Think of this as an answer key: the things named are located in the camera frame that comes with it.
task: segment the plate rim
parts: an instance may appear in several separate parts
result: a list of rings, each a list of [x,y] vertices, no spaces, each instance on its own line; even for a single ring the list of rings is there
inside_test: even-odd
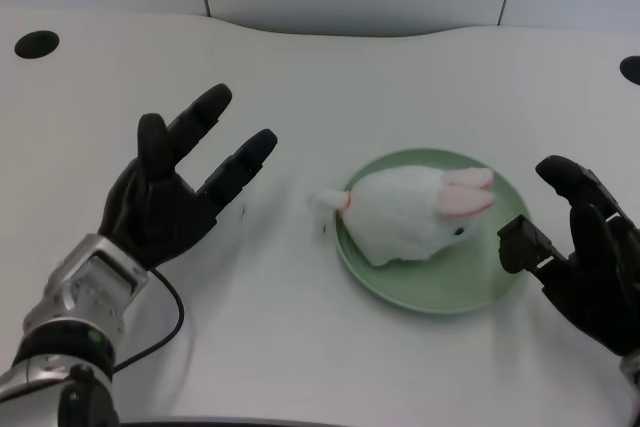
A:
[[[518,198],[522,202],[522,205],[524,206],[524,215],[529,219],[531,218],[531,211],[529,210],[529,206],[527,205],[525,199],[522,197],[522,195],[520,195],[520,192],[513,186],[513,184],[511,182],[509,182],[509,180],[504,175],[502,175],[499,171],[497,171],[493,167],[488,166],[486,163],[484,163],[484,162],[482,162],[480,160],[477,160],[474,157],[471,157],[471,156],[468,156],[468,155],[465,155],[465,154],[461,154],[459,152],[456,152],[456,151],[453,151],[453,150],[448,150],[448,149],[420,147],[420,148],[414,148],[414,149],[395,150],[393,152],[389,152],[389,153],[383,154],[383,155],[378,156],[375,159],[367,162],[366,164],[361,166],[359,169],[357,169],[351,175],[349,180],[344,184],[343,188],[346,189],[347,186],[353,181],[353,179],[360,172],[362,172],[364,169],[369,167],[371,164],[374,164],[374,163],[376,163],[376,162],[378,162],[378,161],[380,161],[380,160],[382,160],[382,159],[384,159],[386,157],[389,157],[389,156],[392,156],[392,155],[397,155],[397,154],[403,154],[403,153],[407,153],[407,152],[423,152],[423,151],[441,152],[441,153],[445,153],[445,154],[453,154],[453,155],[457,155],[457,156],[460,156],[460,157],[465,157],[467,159],[470,159],[470,160],[472,160],[474,162],[477,162],[477,163],[479,163],[481,165],[484,165],[485,167],[493,170],[500,177],[502,177],[507,182],[507,184],[509,184],[509,186],[514,190],[514,192],[516,193],[516,195],[518,196]],[[465,307],[465,308],[457,309],[457,310],[424,309],[424,308],[416,307],[415,305],[407,304],[407,303],[405,303],[403,301],[400,301],[400,300],[396,300],[396,299],[390,297],[389,295],[385,294],[384,292],[379,291],[376,287],[373,287],[371,284],[369,284],[367,281],[364,280],[364,278],[360,275],[360,273],[351,265],[351,262],[349,262],[347,260],[347,257],[346,257],[346,255],[344,253],[344,249],[342,248],[342,245],[340,244],[340,239],[338,238],[338,212],[337,211],[333,215],[333,237],[334,237],[334,241],[336,242],[336,247],[337,247],[338,253],[340,254],[340,258],[342,259],[342,262],[347,267],[347,270],[351,273],[351,275],[353,275],[358,280],[358,282],[360,282],[360,285],[362,285],[369,292],[371,292],[371,293],[375,294],[376,296],[380,297],[381,299],[385,300],[386,302],[389,302],[389,303],[391,303],[393,305],[397,305],[398,307],[402,307],[403,309],[411,310],[413,312],[420,312],[420,313],[423,313],[423,314],[434,314],[434,315],[456,315],[456,314],[465,314],[465,313],[468,313],[468,312],[473,312],[473,311],[476,311],[476,310],[480,310],[482,308],[485,308],[485,307],[488,307],[490,305],[493,305],[496,302],[498,302],[499,300],[507,297],[518,286],[520,286],[523,282],[525,282],[525,280],[527,278],[527,276],[523,275],[523,273],[511,274],[511,275],[514,275],[516,277],[515,281],[513,282],[511,287],[509,287],[507,289],[507,291],[502,296],[498,297],[497,299],[487,300],[487,301],[475,304],[473,306]]]

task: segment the bunny tail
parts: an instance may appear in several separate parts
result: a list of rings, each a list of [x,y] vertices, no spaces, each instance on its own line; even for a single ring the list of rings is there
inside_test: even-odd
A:
[[[312,195],[309,199],[311,210],[316,212],[346,209],[350,203],[351,194],[339,190],[324,190]]]

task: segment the black cable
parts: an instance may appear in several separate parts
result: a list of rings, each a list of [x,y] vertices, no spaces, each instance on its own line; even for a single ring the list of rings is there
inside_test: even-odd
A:
[[[182,304],[182,299],[180,298],[180,295],[178,295],[178,292],[176,291],[176,289],[173,288],[173,285],[169,283],[169,281],[165,278],[164,275],[162,275],[160,272],[158,272],[155,269],[152,269],[150,272],[153,275],[155,275],[160,282],[164,284],[164,286],[167,288],[167,290],[171,293],[171,295],[175,299],[176,304],[178,305],[178,322],[176,323],[176,326],[173,328],[173,330],[164,337],[164,339],[162,339],[159,342],[156,342],[148,349],[144,349],[142,352],[139,352],[133,357],[129,357],[127,360],[122,361],[118,365],[116,365],[113,369],[114,374],[116,372],[120,372],[122,369],[126,367],[129,367],[131,364],[139,361],[140,359],[145,358],[147,355],[153,354],[156,350],[167,345],[171,341],[171,339],[173,339],[178,334],[178,332],[180,332],[180,329],[182,328],[182,324],[184,323],[184,305]]]

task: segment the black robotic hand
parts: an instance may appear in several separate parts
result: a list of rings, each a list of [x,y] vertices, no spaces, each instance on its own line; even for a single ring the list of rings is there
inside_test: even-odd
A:
[[[531,272],[570,322],[626,356],[640,348],[640,233],[590,170],[552,156],[536,171],[571,205],[575,252],[565,259],[520,216],[498,232],[502,266]]]
[[[98,233],[145,269],[198,243],[275,147],[273,132],[258,132],[194,192],[175,166],[218,122],[230,102],[231,91],[220,84],[200,96],[168,128],[158,114],[140,119],[138,157],[109,192]]]

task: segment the round hole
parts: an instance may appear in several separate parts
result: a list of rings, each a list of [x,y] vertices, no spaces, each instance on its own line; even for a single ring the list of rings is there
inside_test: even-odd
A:
[[[39,59],[56,50],[60,37],[50,30],[38,30],[22,37],[16,42],[15,53],[23,59]]]
[[[620,73],[629,82],[640,85],[640,56],[627,57],[620,62]]]

